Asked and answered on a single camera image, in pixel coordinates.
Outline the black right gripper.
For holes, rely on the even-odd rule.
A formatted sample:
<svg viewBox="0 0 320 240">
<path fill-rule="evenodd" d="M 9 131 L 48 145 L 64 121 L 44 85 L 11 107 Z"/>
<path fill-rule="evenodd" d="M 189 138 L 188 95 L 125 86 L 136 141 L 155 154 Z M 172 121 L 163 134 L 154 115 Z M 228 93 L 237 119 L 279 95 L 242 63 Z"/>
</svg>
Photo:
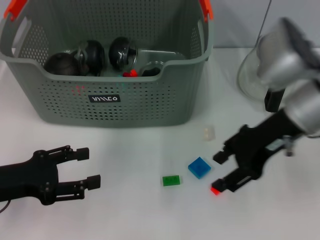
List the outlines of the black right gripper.
<svg viewBox="0 0 320 240">
<path fill-rule="evenodd" d="M 220 194 L 225 190 L 235 192 L 251 180 L 263 174 L 263 167 L 272 156 L 266 147 L 283 136 L 297 138 L 302 131 L 293 124 L 284 110 L 280 110 L 259 125 L 244 125 L 237 134 L 224 142 L 224 147 L 212 159 L 222 165 L 234 155 L 238 168 L 211 184 L 211 191 Z"/>
</svg>

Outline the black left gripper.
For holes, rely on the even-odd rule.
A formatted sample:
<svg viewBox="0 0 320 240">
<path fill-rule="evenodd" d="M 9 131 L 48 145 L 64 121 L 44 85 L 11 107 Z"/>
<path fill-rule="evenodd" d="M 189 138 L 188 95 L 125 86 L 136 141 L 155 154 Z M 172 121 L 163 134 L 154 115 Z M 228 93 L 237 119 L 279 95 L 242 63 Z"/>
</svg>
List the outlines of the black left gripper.
<svg viewBox="0 0 320 240">
<path fill-rule="evenodd" d="M 90 158 L 88 147 L 73 150 L 70 145 L 38 150 L 31 159 L 0 167 L 0 201 L 33 197 L 48 206 L 57 202 L 83 200 L 85 190 L 101 187 L 101 176 L 79 181 L 60 182 L 57 164 Z"/>
</svg>

